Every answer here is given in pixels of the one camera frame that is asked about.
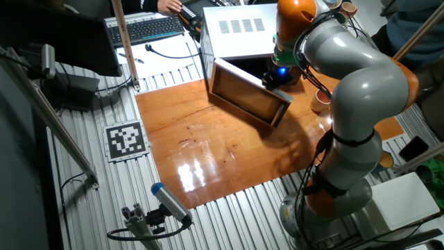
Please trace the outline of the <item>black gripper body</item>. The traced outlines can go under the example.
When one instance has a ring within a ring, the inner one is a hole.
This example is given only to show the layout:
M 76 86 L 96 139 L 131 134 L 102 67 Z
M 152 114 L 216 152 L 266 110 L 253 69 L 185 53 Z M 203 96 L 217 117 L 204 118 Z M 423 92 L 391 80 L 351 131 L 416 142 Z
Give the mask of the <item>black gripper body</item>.
M 288 85 L 293 79 L 290 67 L 279 67 L 272 65 L 271 68 L 264 73 L 263 78 L 267 78 L 272 82 L 273 87 L 276 85 Z

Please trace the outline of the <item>hand with dark sleeve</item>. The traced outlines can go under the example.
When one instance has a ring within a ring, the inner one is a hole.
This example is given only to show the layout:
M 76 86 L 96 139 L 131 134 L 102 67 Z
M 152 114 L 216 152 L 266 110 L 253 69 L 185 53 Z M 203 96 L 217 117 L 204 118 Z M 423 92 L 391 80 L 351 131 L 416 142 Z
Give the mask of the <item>hand with dark sleeve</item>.
M 182 3 L 180 0 L 159 0 L 157 10 L 160 13 L 178 14 L 182 10 Z

